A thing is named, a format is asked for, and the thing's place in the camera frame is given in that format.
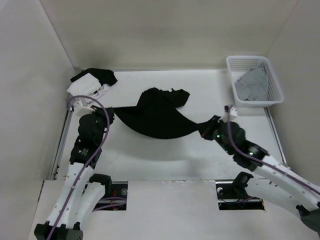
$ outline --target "cable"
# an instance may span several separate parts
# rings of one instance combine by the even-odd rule
[[[287,176],[289,179],[293,180],[294,182],[300,184],[301,186],[303,186],[303,187],[305,187],[305,188],[307,188],[307,189],[310,189],[310,190],[313,191],[314,193],[320,195],[320,191],[316,190],[316,189],[313,188],[312,186],[309,186],[308,184],[304,183],[303,181],[297,179],[296,177],[287,174],[285,171],[283,171],[283,170],[281,170],[281,169],[279,169],[279,168],[277,168],[277,167],[275,167],[275,166],[273,166],[273,165],[271,165],[271,164],[269,164],[269,163],[267,163],[267,162],[264,162],[264,161],[262,161],[262,160],[259,160],[259,159],[255,158],[255,157],[253,157],[253,156],[250,156],[250,155],[245,154],[244,152],[242,152],[242,151],[237,147],[237,145],[235,144],[235,141],[234,141],[234,139],[233,139],[233,137],[232,137],[231,121],[230,121],[230,109],[231,109],[231,108],[229,107],[229,109],[228,109],[228,114],[227,114],[227,131],[228,131],[228,137],[229,137],[230,143],[231,143],[232,147],[234,148],[234,150],[236,150],[240,155],[242,155],[242,156],[244,156],[244,157],[246,157],[246,158],[248,158],[248,159],[251,159],[251,160],[253,160],[253,161],[256,162],[256,163],[259,163],[259,164],[262,164],[262,165],[266,165],[267,167],[269,167],[269,168],[271,168],[271,169],[273,169],[273,170],[276,170],[277,172],[279,172],[279,173]]]
[[[126,204],[126,203],[127,203],[127,202],[117,203],[117,204],[109,204],[109,205],[106,205],[106,206],[101,206],[101,207],[98,207],[98,208],[96,208],[96,209],[93,209],[93,212],[99,211],[99,210],[102,210],[102,209],[112,208],[112,207],[119,207],[119,206],[122,206],[123,204]]]
[[[251,199],[255,199],[255,197],[254,196],[250,196],[247,199],[244,199],[244,200],[238,199],[237,201],[225,201],[224,199],[221,199],[221,201],[223,201],[225,204],[243,204],[243,203],[248,202]]]
[[[73,100],[73,99],[76,99],[76,98],[90,99],[90,100],[94,101],[95,103],[97,103],[97,104],[102,108],[102,110],[103,110],[103,112],[104,112],[104,114],[105,114],[105,118],[106,118],[106,132],[105,132],[105,135],[104,135],[104,137],[103,137],[103,139],[102,139],[102,142],[100,143],[100,145],[98,146],[98,148],[95,150],[95,152],[92,154],[92,156],[88,159],[88,161],[83,165],[83,167],[81,168],[79,174],[76,176],[76,178],[75,178],[75,180],[74,180],[74,182],[73,182],[73,185],[72,185],[72,187],[71,187],[71,189],[70,189],[70,192],[69,192],[68,196],[66,197],[65,202],[64,202],[64,204],[63,204],[63,206],[62,206],[62,209],[61,209],[58,217],[56,218],[56,220],[55,220],[55,222],[54,222],[54,224],[53,224],[53,226],[52,226],[52,228],[51,228],[51,231],[50,231],[48,237],[46,238],[46,240],[50,240],[50,238],[51,238],[52,235],[54,234],[54,231],[55,231],[55,229],[56,229],[56,227],[57,227],[57,225],[58,225],[58,223],[59,223],[59,221],[60,221],[60,219],[61,219],[61,217],[62,217],[62,215],[63,215],[63,213],[64,213],[64,211],[65,211],[65,209],[66,209],[66,207],[67,207],[67,205],[68,205],[68,202],[69,202],[69,200],[70,200],[70,198],[71,198],[72,193],[74,192],[75,186],[77,185],[77,182],[78,182],[81,174],[84,172],[84,170],[86,169],[86,167],[90,164],[90,162],[92,161],[92,159],[94,159],[94,157],[98,154],[98,152],[99,152],[100,149],[102,148],[103,144],[105,143],[105,141],[106,141],[106,139],[107,139],[107,136],[108,136],[108,133],[109,133],[110,119],[109,119],[109,116],[108,116],[108,113],[107,113],[105,107],[104,107],[98,100],[94,99],[93,97],[85,96],[85,95],[77,95],[77,96],[71,97],[71,98],[67,101],[67,107],[68,107],[68,104],[70,103],[70,101]]]
[[[119,196],[112,196],[112,197],[107,197],[107,198],[101,198],[100,201],[114,200],[114,199],[127,201],[126,198],[124,198],[124,197],[119,197]]]
[[[126,204],[127,201],[124,201],[124,200],[110,200],[110,201],[98,201],[97,204]]]

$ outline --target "rectangular opening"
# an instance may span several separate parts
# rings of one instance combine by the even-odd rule
[[[113,182],[110,190],[96,204],[94,209],[99,211],[125,211],[127,210],[128,182]]]
[[[216,181],[216,195],[218,198],[219,210],[265,210],[263,199],[246,196],[232,190],[233,181]]]

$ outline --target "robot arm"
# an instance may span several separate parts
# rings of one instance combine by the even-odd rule
[[[241,172],[234,180],[237,191],[258,197],[293,213],[310,229],[320,232],[320,187],[292,172],[265,149],[246,140],[245,131],[230,118],[237,116],[233,107],[225,107],[225,116],[214,116],[201,136],[215,140],[241,167],[255,175]]]
[[[108,108],[106,112],[112,124],[113,109]],[[94,106],[91,114],[85,114],[80,118],[79,136],[71,151],[66,180],[45,224],[37,224],[34,230],[37,240],[83,239],[82,229],[89,215],[112,184],[110,176],[94,174],[102,152],[99,145],[103,141],[106,127],[105,113],[101,108]]]

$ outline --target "black garment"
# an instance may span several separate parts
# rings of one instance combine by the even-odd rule
[[[78,138],[87,146],[94,145],[97,147],[102,142],[104,131],[107,127],[107,120],[102,108],[97,106],[92,106],[92,108],[94,112],[82,116],[79,120]],[[111,125],[115,119],[114,109],[109,107],[105,110]]]
[[[109,86],[112,86],[118,81],[113,71],[99,68],[88,68],[86,70],[82,70],[82,72],[80,72],[77,76],[71,78],[70,81],[73,83],[86,74],[91,74],[92,76],[94,76],[96,79],[98,79],[101,85],[107,84]]]
[[[180,90],[144,91],[136,106],[116,107],[114,113],[132,130],[156,139],[175,139],[204,128],[183,116],[176,108],[185,105],[189,93]]]

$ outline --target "white basket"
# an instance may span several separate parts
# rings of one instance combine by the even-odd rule
[[[251,69],[255,69],[264,63],[269,78],[267,101],[242,101],[238,98],[235,82]],[[226,64],[233,89],[234,103],[237,107],[269,107],[284,101],[278,79],[271,67],[268,58],[264,56],[228,56]]]

